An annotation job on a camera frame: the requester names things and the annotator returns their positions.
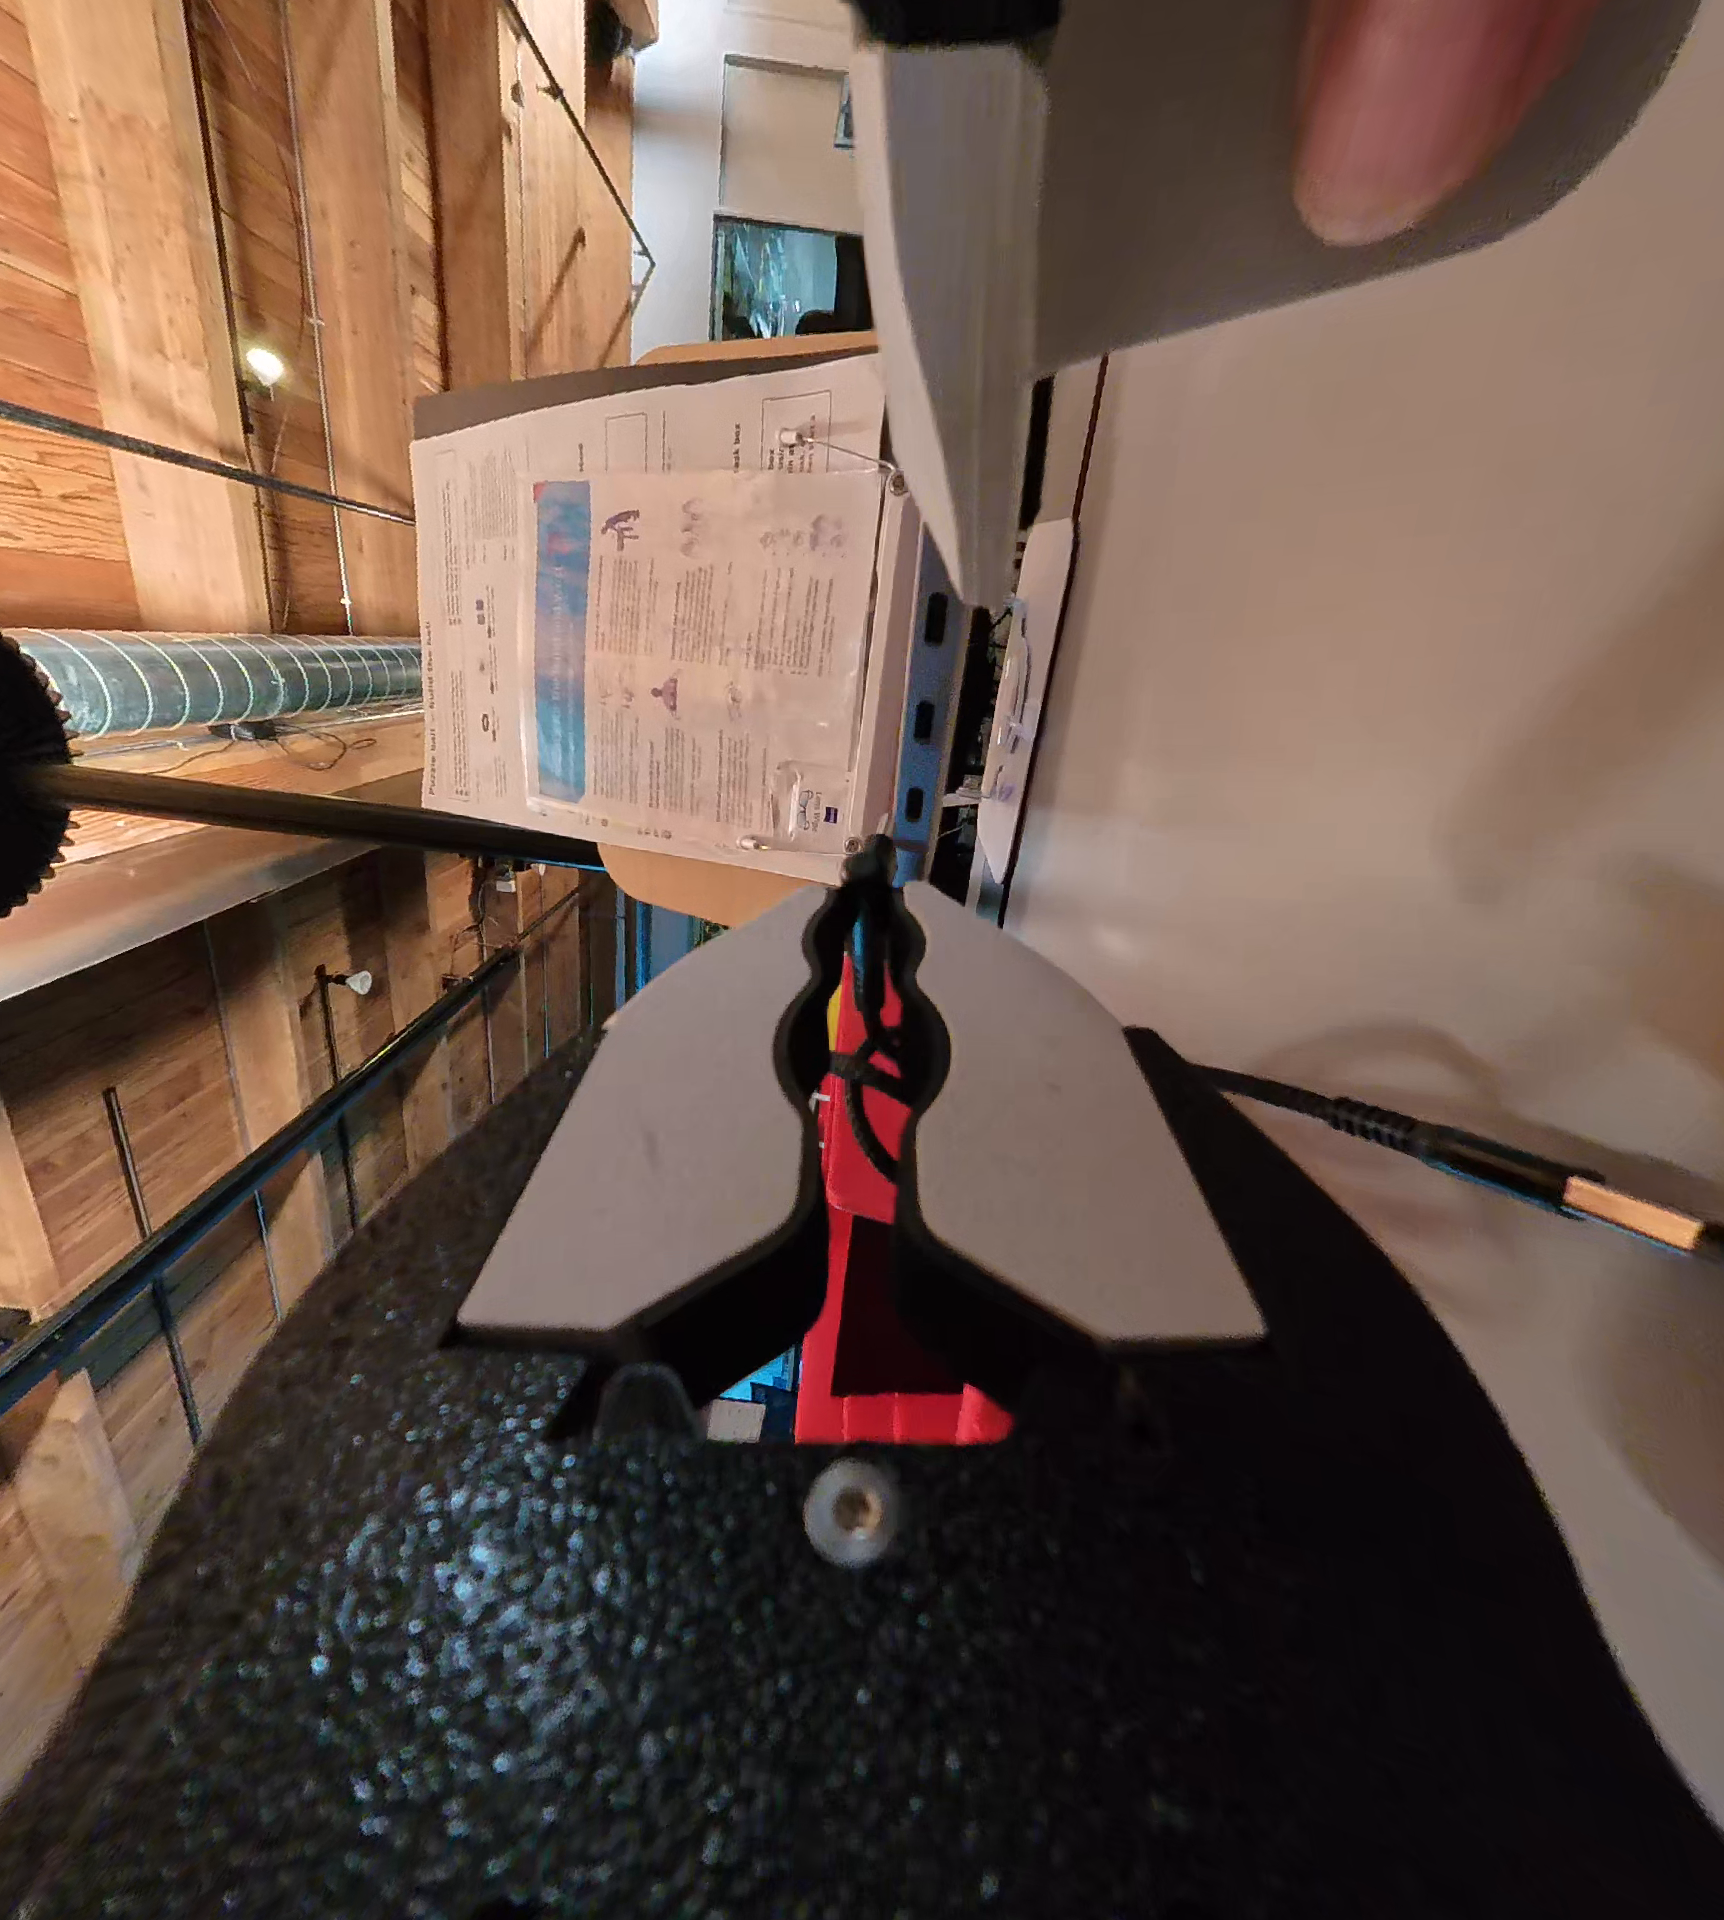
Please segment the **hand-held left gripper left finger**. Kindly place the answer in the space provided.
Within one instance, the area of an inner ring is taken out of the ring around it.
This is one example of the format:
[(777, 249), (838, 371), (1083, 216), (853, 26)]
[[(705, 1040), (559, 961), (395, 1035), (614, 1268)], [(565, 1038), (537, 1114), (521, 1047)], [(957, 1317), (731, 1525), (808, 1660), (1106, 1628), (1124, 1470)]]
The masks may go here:
[(812, 1099), (836, 893), (803, 887), (662, 972), (604, 1029), (451, 1322), (458, 1347), (586, 1362), (578, 1405), (656, 1366), (705, 1405), (822, 1315)]

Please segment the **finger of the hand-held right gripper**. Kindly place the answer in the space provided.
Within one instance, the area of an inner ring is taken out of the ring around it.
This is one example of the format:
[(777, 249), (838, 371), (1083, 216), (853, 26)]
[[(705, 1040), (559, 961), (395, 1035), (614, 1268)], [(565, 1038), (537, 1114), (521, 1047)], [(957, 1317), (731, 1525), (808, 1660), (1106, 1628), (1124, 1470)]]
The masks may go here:
[(1014, 566), (1037, 368), (1048, 92), (1016, 45), (853, 46), (853, 152), (892, 456), (955, 596)]

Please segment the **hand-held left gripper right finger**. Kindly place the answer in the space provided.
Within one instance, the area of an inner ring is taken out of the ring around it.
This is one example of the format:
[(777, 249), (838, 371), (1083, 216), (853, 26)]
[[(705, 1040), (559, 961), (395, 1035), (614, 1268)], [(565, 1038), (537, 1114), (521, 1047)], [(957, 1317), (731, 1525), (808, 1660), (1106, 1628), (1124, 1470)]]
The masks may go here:
[(1006, 1413), (1267, 1329), (1125, 1029), (925, 883), (897, 894), (915, 1099), (897, 1153), (897, 1319)]

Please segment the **grey desk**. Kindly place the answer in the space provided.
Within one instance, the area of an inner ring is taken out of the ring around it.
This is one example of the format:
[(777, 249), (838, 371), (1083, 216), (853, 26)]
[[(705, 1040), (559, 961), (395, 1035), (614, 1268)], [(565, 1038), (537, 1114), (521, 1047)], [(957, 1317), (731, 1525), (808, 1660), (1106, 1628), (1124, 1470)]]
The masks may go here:
[[(1724, 1216), (1724, 5), (1557, 208), (1106, 375), (1009, 924), (1181, 1054)], [(1265, 1131), (1724, 1824), (1724, 1272)]]

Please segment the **person's right hand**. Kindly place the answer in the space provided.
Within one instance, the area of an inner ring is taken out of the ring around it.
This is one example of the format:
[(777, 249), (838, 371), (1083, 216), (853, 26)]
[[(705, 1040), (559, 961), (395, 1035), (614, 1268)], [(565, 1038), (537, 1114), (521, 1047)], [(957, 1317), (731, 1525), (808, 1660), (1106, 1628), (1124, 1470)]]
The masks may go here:
[(1291, 198), (1321, 244), (1424, 222), (1511, 140), (1597, 2), (1313, 2), (1302, 32)]

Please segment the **red plastic bin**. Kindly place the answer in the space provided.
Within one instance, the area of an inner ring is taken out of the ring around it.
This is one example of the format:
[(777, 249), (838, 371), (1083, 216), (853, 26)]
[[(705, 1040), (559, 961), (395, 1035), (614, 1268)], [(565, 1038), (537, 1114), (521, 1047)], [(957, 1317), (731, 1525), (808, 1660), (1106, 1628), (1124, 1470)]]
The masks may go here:
[(799, 1347), (799, 1444), (977, 1446), (1014, 1421), (930, 1357), (897, 1317), (892, 1287), (895, 1184), (850, 1122), (853, 1082), (830, 1072), (818, 1095), (825, 1191), (825, 1292)]

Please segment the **laminated instruction sheet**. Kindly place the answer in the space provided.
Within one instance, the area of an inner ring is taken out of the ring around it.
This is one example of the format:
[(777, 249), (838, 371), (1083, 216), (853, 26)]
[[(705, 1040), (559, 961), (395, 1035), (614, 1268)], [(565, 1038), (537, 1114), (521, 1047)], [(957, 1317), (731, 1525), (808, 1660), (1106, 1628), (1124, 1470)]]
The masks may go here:
[(534, 483), (527, 805), (611, 843), (839, 856), (888, 491), (863, 466)]

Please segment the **black steel beam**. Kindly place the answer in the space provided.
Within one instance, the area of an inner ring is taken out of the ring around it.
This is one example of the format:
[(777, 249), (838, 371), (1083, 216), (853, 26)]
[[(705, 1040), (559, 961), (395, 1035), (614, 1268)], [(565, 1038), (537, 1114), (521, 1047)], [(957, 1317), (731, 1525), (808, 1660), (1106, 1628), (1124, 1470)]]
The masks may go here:
[(322, 1139), (334, 1135), (372, 1095), (405, 1078), (459, 1020), (486, 1006), (491, 991), (518, 970), (529, 948), (559, 924), (565, 910), (568, 900), (562, 900), (546, 909), (535, 923), (523, 924), (509, 944), (494, 948), (473, 972), (455, 977), (376, 1054), (202, 1188), (80, 1294), (32, 1320), (26, 1330), (0, 1340), (0, 1432), (7, 1429), (13, 1413), (33, 1400), (37, 1387), (75, 1373), (90, 1348), (98, 1347), (133, 1304), (145, 1302), (153, 1317), (153, 1336), (169, 1358), (188, 1441), (197, 1448), (206, 1429), (180, 1345), (174, 1287), (178, 1271), (236, 1214), (257, 1207), (264, 1191), (293, 1162), (315, 1154)]

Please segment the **large white printed paper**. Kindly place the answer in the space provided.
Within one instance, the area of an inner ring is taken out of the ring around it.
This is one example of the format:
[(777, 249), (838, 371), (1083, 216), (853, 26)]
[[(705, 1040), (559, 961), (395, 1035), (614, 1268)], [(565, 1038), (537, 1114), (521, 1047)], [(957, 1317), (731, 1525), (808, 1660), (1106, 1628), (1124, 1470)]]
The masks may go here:
[(860, 845), (816, 863), (696, 854), (591, 837), (523, 794), (532, 715), (532, 486), (597, 472), (877, 469), (886, 393), (875, 352), (799, 372), (650, 385), (625, 368), (417, 403), (412, 456), (422, 637), (423, 803), (513, 828), (636, 845), (822, 885)]

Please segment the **black ceiling rod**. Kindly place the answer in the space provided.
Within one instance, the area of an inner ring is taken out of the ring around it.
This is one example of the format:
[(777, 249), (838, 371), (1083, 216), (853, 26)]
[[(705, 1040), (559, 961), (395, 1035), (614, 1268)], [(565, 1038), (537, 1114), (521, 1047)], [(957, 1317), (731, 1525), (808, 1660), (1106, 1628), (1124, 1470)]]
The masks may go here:
[(379, 503), (348, 497), (344, 493), (334, 493), (334, 491), (293, 483), (277, 475), (252, 469), (250, 464), (244, 464), (244, 463), (234, 463), (234, 461), (202, 454), (181, 447), (138, 438), (132, 434), (110, 431), (106, 426), (93, 426), (81, 421), (74, 421), (62, 415), (44, 411), (44, 408), (33, 408), (22, 403), (13, 403), (4, 397), (0, 397), (0, 424), (10, 424), (35, 434), (46, 434), (49, 438), (59, 438), (59, 441), (100, 449), (107, 454), (122, 454), (125, 458), (153, 464), (159, 469), (178, 469), (185, 472), (196, 472), (207, 479), (250, 489), (260, 495), (271, 495), (283, 500), (319, 507), (324, 511), (329, 511), (341, 516), (357, 516), (357, 519), (377, 520), (377, 522), (385, 522), (401, 528), (413, 528), (417, 525), (416, 516), (394, 507), (383, 507)]

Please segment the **silver air duct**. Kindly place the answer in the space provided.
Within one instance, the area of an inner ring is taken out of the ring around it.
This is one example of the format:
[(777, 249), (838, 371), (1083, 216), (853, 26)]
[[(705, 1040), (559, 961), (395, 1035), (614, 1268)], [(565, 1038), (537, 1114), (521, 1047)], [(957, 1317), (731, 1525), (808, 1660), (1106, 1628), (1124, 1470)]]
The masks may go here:
[(75, 740), (416, 706), (422, 645), (401, 637), (188, 637), (10, 630)]

